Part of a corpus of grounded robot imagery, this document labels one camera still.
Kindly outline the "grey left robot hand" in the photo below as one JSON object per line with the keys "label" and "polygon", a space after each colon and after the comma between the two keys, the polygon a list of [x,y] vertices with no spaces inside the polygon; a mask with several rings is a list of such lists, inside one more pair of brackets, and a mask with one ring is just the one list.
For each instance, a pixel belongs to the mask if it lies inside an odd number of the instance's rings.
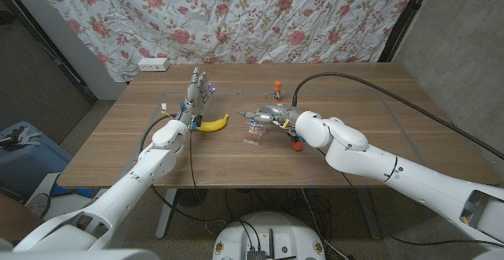
{"label": "grey left robot hand", "polygon": [[206,102],[214,92],[215,87],[208,81],[206,72],[200,72],[199,67],[195,67],[187,87],[183,109],[177,120],[187,126],[191,125],[193,120],[202,114]]}

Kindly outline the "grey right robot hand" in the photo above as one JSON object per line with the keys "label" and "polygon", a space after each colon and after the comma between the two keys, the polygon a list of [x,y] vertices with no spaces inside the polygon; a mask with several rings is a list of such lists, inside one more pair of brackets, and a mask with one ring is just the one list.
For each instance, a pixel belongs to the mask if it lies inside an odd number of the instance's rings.
{"label": "grey right robot hand", "polygon": [[263,104],[254,112],[239,112],[239,115],[257,123],[273,123],[281,128],[289,128],[295,126],[301,113],[289,105]]}

